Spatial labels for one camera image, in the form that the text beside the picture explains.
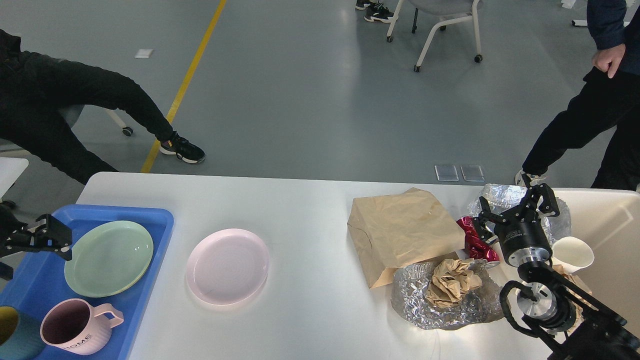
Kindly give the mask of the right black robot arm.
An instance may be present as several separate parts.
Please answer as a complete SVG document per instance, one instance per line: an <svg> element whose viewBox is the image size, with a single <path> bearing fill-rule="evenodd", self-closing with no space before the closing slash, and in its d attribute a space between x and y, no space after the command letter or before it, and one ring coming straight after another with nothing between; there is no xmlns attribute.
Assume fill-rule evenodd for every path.
<svg viewBox="0 0 640 360"><path fill-rule="evenodd" d="M503 259L517 268L519 280L500 290L503 316L514 330L539 338L551 360L637 360L639 339L627 321L551 267L553 249L541 218L560 214L553 189L532 184L514 207L499 214L480 196L473 225L480 239L499 243Z"/></svg>

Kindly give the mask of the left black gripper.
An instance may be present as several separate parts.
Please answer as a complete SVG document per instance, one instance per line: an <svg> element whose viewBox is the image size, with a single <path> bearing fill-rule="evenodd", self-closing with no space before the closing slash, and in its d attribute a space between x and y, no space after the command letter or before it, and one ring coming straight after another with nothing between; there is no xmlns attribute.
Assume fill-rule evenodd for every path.
<svg viewBox="0 0 640 360"><path fill-rule="evenodd" d="M52 214L42 214L35 223L19 221L11 210L0 205L0 259L19 252L57 253L66 261L73 258L73 231ZM0 277L10 281L14 269L0 262Z"/></svg>

